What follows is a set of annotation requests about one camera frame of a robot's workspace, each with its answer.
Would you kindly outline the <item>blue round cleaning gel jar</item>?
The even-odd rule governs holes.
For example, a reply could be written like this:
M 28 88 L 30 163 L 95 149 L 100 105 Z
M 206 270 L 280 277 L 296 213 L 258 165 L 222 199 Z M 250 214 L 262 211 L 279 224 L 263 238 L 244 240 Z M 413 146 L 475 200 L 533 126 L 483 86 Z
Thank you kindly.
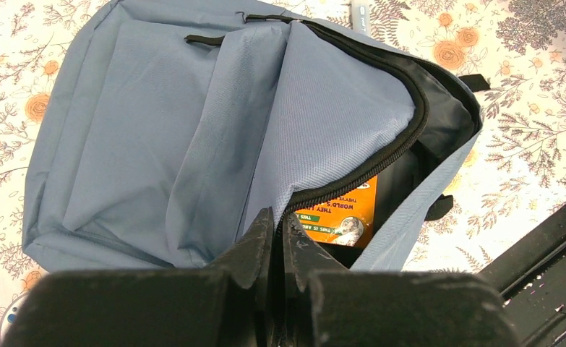
M 19 295 L 4 311 L 3 315 L 1 316 L 0 322 L 0 342 L 4 339 L 7 331 L 14 323 L 17 318 L 18 311 L 22 306 L 23 302 L 26 300 L 28 293 L 23 293 Z

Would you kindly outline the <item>orange activity book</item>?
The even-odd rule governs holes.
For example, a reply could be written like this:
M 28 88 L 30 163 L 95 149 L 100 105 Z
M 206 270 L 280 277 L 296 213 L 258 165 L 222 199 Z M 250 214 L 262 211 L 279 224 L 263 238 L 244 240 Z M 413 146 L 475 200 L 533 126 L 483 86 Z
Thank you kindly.
M 296 211 L 307 235 L 316 242 L 363 249 L 373 237 L 376 176 L 339 197 Z

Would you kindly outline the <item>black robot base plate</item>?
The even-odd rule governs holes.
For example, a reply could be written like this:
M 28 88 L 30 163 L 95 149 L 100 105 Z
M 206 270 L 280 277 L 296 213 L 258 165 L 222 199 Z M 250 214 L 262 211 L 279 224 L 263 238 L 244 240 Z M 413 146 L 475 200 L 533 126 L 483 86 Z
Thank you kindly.
M 505 300 L 522 346 L 566 346 L 566 203 L 479 275 Z

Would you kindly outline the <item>light blue glue tube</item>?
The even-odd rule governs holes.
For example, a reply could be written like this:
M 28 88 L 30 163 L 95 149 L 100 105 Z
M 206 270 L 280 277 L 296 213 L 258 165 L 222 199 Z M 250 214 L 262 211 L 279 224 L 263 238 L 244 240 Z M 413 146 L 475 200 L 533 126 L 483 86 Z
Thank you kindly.
M 350 0 L 351 28 L 357 33 L 371 35 L 371 1 Z

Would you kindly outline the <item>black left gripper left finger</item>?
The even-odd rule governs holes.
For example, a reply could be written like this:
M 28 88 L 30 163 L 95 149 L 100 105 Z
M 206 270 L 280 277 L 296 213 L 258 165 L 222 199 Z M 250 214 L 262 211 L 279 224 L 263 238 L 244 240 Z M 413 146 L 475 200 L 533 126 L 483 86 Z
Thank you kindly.
M 72 271 L 23 301 L 4 346 L 271 346 L 273 213 L 201 269 Z

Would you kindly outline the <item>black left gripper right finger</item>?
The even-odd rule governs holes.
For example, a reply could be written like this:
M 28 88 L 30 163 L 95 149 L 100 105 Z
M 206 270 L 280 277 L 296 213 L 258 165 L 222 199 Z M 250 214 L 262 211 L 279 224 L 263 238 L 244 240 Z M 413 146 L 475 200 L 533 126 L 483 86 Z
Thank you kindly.
M 518 346 L 499 294 L 467 273 L 354 272 L 281 223 L 287 346 Z

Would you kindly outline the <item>blue grey backpack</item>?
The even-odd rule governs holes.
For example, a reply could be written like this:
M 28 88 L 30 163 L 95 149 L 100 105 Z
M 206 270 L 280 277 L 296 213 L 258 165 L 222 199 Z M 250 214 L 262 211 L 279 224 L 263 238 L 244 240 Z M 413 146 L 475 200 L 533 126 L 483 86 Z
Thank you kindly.
M 373 177 L 351 263 L 402 268 L 482 128 L 459 77 L 260 1 L 110 1 L 76 34 L 25 181 L 49 272 L 202 267 L 263 208 L 332 210 Z

